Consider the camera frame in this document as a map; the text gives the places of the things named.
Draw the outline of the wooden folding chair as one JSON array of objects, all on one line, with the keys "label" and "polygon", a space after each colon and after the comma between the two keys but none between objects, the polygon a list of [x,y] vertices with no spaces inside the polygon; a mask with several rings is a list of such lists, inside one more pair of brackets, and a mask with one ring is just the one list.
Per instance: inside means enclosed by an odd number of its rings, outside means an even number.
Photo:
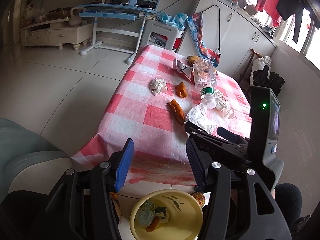
[{"label": "wooden folding chair", "polygon": [[256,58],[263,58],[263,56],[260,55],[259,53],[257,53],[253,48],[250,49],[250,52],[251,52],[251,55],[250,55],[249,61],[246,64],[244,71],[240,74],[240,79],[238,82],[238,84],[243,83],[241,88],[242,88],[242,91],[244,92],[245,95],[248,95],[249,90],[250,90],[249,77],[246,77],[246,73],[249,71],[251,63],[253,62],[255,57]]}]

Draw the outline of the orange peel piece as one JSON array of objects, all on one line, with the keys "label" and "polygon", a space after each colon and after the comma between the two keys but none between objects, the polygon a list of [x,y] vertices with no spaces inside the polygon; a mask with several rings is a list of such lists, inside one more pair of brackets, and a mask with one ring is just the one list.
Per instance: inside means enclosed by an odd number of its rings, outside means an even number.
[{"label": "orange peel piece", "polygon": [[172,99],[171,101],[168,102],[169,108],[172,110],[174,113],[174,116],[177,120],[177,122],[181,125],[184,124],[185,122],[185,116],[182,108],[178,104],[178,102],[175,99]]},{"label": "orange peel piece", "polygon": [[186,98],[188,96],[185,84],[180,82],[178,85],[175,86],[176,95],[180,98]]}]

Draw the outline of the light blue plastic bag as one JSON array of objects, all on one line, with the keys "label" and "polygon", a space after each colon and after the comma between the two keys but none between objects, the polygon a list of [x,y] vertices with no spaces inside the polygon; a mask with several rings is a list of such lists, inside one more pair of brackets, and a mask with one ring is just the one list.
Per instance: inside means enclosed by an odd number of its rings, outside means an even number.
[{"label": "light blue plastic bag", "polygon": [[162,22],[168,26],[171,26],[171,27],[175,27],[177,28],[179,31],[184,31],[185,28],[186,28],[186,21],[187,21],[187,18],[188,18],[188,15],[187,14],[184,14],[184,13],[179,13],[179,14],[176,14],[174,16],[170,16],[170,15],[167,15],[166,13],[164,12],[159,12],[157,15],[156,15],[156,19],[159,21],[159,22]]}]

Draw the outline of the blue children's study desk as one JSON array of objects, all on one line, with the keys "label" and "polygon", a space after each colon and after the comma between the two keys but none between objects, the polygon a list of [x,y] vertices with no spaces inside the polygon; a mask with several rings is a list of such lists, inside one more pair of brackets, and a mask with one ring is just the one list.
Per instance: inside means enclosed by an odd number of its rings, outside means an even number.
[{"label": "blue children's study desk", "polygon": [[[80,55],[85,56],[92,49],[108,49],[130,54],[130,57],[126,60],[126,64],[131,65],[140,47],[140,42],[142,40],[142,34],[146,23],[146,17],[157,13],[160,0],[110,0],[110,3],[106,3],[106,1],[108,0],[103,1],[105,1],[105,3],[103,4],[92,3],[81,6],[84,10],[80,13],[80,16],[92,18],[93,29],[91,46],[80,51]],[[140,26],[140,30],[138,32],[134,32],[121,30],[118,26],[112,28],[98,27],[99,19],[125,20],[130,23],[142,20],[142,23]],[[134,37],[137,39],[137,43],[134,49],[123,49],[107,46],[104,45],[103,41],[98,40],[98,33],[109,33]]]}]

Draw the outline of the orange peel piece far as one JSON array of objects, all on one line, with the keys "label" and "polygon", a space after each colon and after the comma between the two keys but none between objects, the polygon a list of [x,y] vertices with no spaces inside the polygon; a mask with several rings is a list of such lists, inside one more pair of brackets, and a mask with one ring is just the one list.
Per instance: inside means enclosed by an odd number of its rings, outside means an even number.
[{"label": "orange peel piece far", "polygon": [[176,95],[180,98],[186,98],[188,96],[185,84],[180,82],[178,85],[175,86]]}]

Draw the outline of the yellow plastic trash basin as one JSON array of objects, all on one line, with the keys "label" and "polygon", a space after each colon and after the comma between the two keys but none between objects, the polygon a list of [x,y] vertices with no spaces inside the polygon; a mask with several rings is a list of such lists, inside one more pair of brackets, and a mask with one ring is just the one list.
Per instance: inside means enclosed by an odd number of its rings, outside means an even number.
[{"label": "yellow plastic trash basin", "polygon": [[130,230],[135,239],[196,239],[202,222],[202,209],[191,194],[159,190],[135,204]]}]

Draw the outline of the crumpled white paper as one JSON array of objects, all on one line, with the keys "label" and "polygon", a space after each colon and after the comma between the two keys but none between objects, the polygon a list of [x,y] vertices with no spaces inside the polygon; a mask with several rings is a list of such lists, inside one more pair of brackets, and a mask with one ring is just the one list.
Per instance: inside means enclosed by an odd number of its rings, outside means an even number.
[{"label": "crumpled white paper", "polygon": [[185,122],[191,122],[209,134],[213,134],[220,126],[227,128],[235,118],[235,113],[221,91],[214,90],[213,97],[214,108],[209,108],[210,101],[208,96],[205,96],[201,103],[188,112]]}]

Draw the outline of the yellow mango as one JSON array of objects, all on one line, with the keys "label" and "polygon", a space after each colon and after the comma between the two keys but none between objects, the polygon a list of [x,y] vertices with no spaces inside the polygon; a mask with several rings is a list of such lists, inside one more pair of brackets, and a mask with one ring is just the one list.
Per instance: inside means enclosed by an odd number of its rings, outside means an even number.
[{"label": "yellow mango", "polygon": [[196,60],[200,59],[199,56],[187,56],[188,62],[193,65]]}]

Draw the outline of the clear plastic water bottle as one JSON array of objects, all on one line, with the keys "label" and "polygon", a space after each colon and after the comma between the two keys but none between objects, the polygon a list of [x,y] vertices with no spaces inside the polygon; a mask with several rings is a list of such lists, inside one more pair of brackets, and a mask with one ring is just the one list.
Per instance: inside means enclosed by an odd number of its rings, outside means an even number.
[{"label": "clear plastic water bottle", "polygon": [[217,78],[212,62],[200,57],[196,59],[193,63],[193,77],[195,87],[200,91],[201,102],[206,103],[208,109],[214,109]]}]

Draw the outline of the pink white checkered tablecloth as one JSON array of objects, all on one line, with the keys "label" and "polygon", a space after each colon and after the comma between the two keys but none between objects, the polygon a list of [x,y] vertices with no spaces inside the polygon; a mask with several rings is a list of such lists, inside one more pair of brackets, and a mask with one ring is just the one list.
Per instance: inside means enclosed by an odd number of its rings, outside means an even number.
[{"label": "pink white checkered tablecloth", "polygon": [[109,159],[132,139],[135,154],[126,182],[141,180],[194,186],[185,143],[188,138],[168,103],[175,100],[184,113],[201,102],[200,91],[173,68],[182,55],[146,46],[123,76],[99,127],[73,159],[86,168]]}]

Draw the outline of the white wall cabinet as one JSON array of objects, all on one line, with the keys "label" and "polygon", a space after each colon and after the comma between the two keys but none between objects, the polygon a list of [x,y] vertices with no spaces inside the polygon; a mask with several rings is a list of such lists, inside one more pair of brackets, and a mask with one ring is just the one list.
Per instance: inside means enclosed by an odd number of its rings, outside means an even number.
[{"label": "white wall cabinet", "polygon": [[238,80],[249,61],[253,48],[271,56],[276,45],[239,8],[225,0],[195,0],[191,14],[203,13],[203,41],[207,48],[218,46],[218,15],[221,22],[221,56],[217,70]]}]

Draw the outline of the small white tissue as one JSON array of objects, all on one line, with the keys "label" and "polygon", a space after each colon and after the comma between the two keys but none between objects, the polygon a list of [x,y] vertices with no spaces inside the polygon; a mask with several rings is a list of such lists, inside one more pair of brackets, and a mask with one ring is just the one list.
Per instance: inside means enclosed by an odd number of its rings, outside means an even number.
[{"label": "small white tissue", "polygon": [[164,79],[154,79],[150,82],[149,89],[154,96],[167,92],[167,82]]}]

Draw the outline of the white plastic stool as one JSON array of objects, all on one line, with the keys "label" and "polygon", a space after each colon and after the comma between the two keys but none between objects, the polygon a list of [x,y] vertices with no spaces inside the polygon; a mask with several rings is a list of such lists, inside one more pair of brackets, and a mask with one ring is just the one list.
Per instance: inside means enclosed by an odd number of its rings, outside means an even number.
[{"label": "white plastic stool", "polygon": [[166,50],[176,51],[182,41],[184,31],[156,20],[148,20],[140,41],[140,47],[154,45]]}]

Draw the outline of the orange peel piece near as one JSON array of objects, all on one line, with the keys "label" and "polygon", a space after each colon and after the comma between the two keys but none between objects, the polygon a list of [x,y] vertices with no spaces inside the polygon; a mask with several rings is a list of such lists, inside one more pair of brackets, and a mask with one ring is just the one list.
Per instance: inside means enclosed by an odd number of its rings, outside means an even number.
[{"label": "orange peel piece near", "polygon": [[184,124],[185,122],[185,116],[182,108],[178,104],[178,102],[175,99],[172,99],[171,101],[168,102],[169,108],[172,110],[174,113],[174,116],[177,120],[177,122],[181,125]]}]

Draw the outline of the colourful hanging bag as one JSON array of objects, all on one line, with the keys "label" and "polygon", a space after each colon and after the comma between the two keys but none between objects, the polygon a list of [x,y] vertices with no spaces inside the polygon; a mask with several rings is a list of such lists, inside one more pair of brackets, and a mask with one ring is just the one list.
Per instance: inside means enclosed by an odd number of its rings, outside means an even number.
[{"label": "colourful hanging bag", "polygon": [[217,67],[221,56],[221,22],[220,15],[218,15],[218,46],[216,50],[207,48],[203,41],[203,13],[198,12],[187,18],[187,25],[189,28],[191,39],[195,45],[199,57],[208,59]]}]

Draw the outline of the colourful knitted slipper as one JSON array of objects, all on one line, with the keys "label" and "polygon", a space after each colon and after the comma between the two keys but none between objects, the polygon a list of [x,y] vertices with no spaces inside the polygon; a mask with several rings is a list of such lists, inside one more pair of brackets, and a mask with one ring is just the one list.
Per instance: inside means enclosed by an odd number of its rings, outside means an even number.
[{"label": "colourful knitted slipper", "polygon": [[194,192],[191,194],[195,200],[197,201],[197,203],[199,204],[199,206],[201,208],[203,208],[205,206],[205,203],[206,203],[206,197],[204,196],[203,193],[201,192]]}]

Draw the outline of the cream tv cabinet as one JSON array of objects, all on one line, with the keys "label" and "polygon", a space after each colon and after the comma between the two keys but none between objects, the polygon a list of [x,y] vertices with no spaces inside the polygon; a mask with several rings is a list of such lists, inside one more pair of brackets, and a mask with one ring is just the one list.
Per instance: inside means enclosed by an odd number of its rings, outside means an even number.
[{"label": "cream tv cabinet", "polygon": [[34,23],[20,29],[21,46],[56,46],[71,44],[74,50],[86,45],[92,36],[93,24],[69,25],[68,18]]}]

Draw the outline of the red white snack wrapper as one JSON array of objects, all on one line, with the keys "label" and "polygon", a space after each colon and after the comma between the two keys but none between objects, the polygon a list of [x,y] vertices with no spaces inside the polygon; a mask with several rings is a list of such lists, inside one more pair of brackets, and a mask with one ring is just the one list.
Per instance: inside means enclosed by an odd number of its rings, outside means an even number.
[{"label": "red white snack wrapper", "polygon": [[189,82],[193,82],[193,68],[184,64],[182,61],[178,59],[174,59],[172,62],[173,68],[180,74],[180,76],[184,77]]}]

